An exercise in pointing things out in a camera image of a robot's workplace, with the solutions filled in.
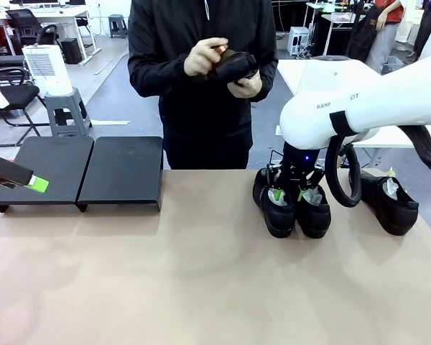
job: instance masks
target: black strap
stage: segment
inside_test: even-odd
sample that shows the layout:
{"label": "black strap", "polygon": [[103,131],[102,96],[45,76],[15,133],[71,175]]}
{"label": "black strap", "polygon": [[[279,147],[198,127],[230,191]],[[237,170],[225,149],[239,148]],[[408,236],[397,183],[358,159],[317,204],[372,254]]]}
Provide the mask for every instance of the black strap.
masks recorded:
{"label": "black strap", "polygon": [[348,124],[345,111],[342,110],[330,113],[329,117],[332,121],[332,127],[337,135],[341,137],[351,137],[352,135],[358,134],[357,132],[354,132]]}

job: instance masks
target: hand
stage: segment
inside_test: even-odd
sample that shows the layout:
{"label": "hand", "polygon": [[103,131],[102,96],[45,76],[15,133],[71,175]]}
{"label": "hand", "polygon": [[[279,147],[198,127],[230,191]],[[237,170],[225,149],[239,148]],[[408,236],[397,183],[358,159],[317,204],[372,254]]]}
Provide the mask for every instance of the hand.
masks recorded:
{"label": "hand", "polygon": [[228,40],[226,38],[217,37],[199,41],[185,59],[185,74],[190,77],[198,74],[207,75],[213,68],[213,64],[221,60],[221,56],[214,50],[214,47],[227,44]]}
{"label": "hand", "polygon": [[376,21],[376,27],[375,27],[375,30],[377,32],[380,32],[381,29],[384,28],[384,26],[386,24],[386,18],[388,18],[388,14],[385,11],[380,13],[379,18]]}
{"label": "hand", "polygon": [[262,82],[260,78],[260,72],[257,73],[249,79],[243,78],[238,80],[242,86],[236,85],[235,83],[229,83],[228,89],[236,98],[252,98],[257,96],[262,87]]}

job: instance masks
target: black platform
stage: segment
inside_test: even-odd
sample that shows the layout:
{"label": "black platform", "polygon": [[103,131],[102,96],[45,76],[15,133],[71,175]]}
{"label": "black platform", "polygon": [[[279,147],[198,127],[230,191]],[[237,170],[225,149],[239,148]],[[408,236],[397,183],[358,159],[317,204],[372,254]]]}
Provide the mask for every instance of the black platform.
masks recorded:
{"label": "black platform", "polygon": [[161,208],[163,140],[160,137],[101,137],[78,199],[88,204],[156,204]]}
{"label": "black platform", "polygon": [[14,161],[33,170],[49,185],[45,193],[21,186],[0,186],[0,212],[9,205],[76,205],[93,143],[90,137],[26,139]]}

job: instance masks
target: person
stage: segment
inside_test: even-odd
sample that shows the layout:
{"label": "person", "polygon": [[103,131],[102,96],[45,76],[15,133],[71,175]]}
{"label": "person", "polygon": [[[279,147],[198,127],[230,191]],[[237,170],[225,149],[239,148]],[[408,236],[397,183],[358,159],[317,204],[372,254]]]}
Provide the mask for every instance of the person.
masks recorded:
{"label": "person", "polygon": [[366,65],[381,74],[383,65],[396,43],[396,33],[404,16],[404,0],[375,0],[375,6],[381,9],[377,19],[377,36],[366,59]]}
{"label": "person", "polygon": [[[205,78],[219,47],[250,52],[259,72],[240,85]],[[132,0],[128,69],[140,96],[159,96],[172,169],[245,169],[251,102],[267,97],[277,69],[272,2]]]}
{"label": "person", "polygon": [[417,38],[415,39],[414,50],[410,55],[411,57],[415,56],[416,59],[422,54],[423,48],[431,35],[431,0],[423,1],[423,9],[425,11],[423,12],[422,21],[420,22]]}

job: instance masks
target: person in red shirt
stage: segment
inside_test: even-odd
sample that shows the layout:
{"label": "person in red shirt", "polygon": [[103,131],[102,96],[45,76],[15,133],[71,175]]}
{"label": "person in red shirt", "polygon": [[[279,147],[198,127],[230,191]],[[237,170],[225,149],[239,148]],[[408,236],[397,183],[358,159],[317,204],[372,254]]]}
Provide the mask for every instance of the person in red shirt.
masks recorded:
{"label": "person in red shirt", "polygon": [[380,74],[396,43],[397,29],[404,16],[405,0],[375,0],[375,6],[382,9],[382,12],[376,23],[378,34],[366,65]]}

